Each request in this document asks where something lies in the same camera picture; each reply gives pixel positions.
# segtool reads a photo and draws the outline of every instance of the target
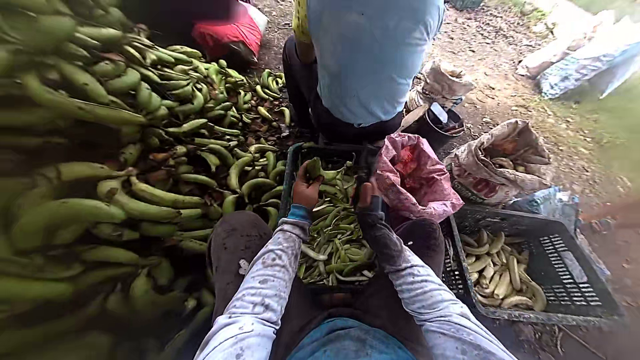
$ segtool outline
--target red cloth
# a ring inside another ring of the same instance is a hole
[[[441,222],[464,205],[447,169],[418,135],[388,135],[374,179],[385,202],[402,217]]]
[[[193,27],[191,35],[202,45],[211,58],[219,58],[227,53],[226,44],[243,42],[253,54],[258,56],[262,34],[249,11],[237,4],[231,22],[199,21]]]

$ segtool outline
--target blue cuff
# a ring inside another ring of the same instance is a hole
[[[311,224],[311,210],[309,210],[308,207],[302,206],[300,204],[291,204],[291,210],[289,210],[289,215],[287,215],[287,218],[306,221]]]

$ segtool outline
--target bucket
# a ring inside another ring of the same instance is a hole
[[[455,110],[453,109],[447,110],[447,116],[449,120],[455,124],[462,121],[460,115],[456,113]],[[447,145],[447,143],[449,143],[451,140],[457,138],[458,136],[464,133],[464,131],[462,131],[458,134],[450,135],[442,132],[437,127],[435,127],[431,122],[432,119],[434,119],[435,117],[436,115],[433,113],[433,110],[429,109],[427,110],[425,115],[421,116],[418,120],[416,120],[413,123],[413,125],[407,127],[407,129],[404,132],[408,134],[420,135],[421,137],[425,138],[429,143],[429,146],[431,146],[431,148],[434,151],[440,150],[443,146]]]
[[[451,0],[450,3],[457,10],[476,9],[483,0]]]

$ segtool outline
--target grass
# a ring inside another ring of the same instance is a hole
[[[579,7],[591,13],[598,13],[602,10],[616,10],[618,18],[630,15],[632,19],[640,20],[640,3],[636,0],[570,0]]]
[[[498,0],[518,11],[524,0]],[[598,13],[616,10],[618,18],[625,15],[640,22],[638,0],[571,0],[581,8]],[[536,10],[527,16],[532,22],[543,20],[548,14]],[[594,156],[598,162],[614,174],[624,176],[635,186],[640,185],[640,74],[620,85],[604,99],[595,95],[580,94],[580,102],[543,101],[561,116],[573,119],[572,127],[588,133],[595,145]]]
[[[526,7],[525,0],[497,0],[497,3],[506,4],[514,8],[517,12],[521,13],[522,10]],[[549,14],[542,9],[535,8],[532,13],[529,15],[525,15],[527,20],[531,22],[532,25],[537,24],[540,21],[545,20]]]

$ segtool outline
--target dirt ground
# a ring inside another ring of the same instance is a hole
[[[259,55],[261,67],[282,68],[282,46],[292,34],[292,0],[255,0],[255,5],[270,19]],[[590,211],[603,202],[624,197],[630,183],[609,171],[598,158],[608,137],[594,130],[591,119],[577,115],[571,104],[542,101],[531,80],[515,75],[518,62],[544,46],[531,31],[531,22],[512,7],[483,4],[471,11],[457,11],[448,6],[443,26],[433,42],[430,58],[439,58],[461,67],[476,83],[456,110],[465,120],[467,131],[455,143],[464,143],[505,120],[530,120],[544,139],[556,168],[553,182],[580,196],[582,208]],[[629,324],[606,331],[591,329],[583,333],[570,329],[592,344],[607,359],[630,359],[630,351],[640,347],[631,339],[640,334],[640,234],[616,232],[606,236],[589,236],[595,252],[612,273],[611,286],[628,312]],[[568,335],[555,328],[518,326],[519,337],[534,347],[545,347],[556,359],[597,359]],[[564,347],[563,354],[558,351]],[[538,352],[542,358],[551,358]]]

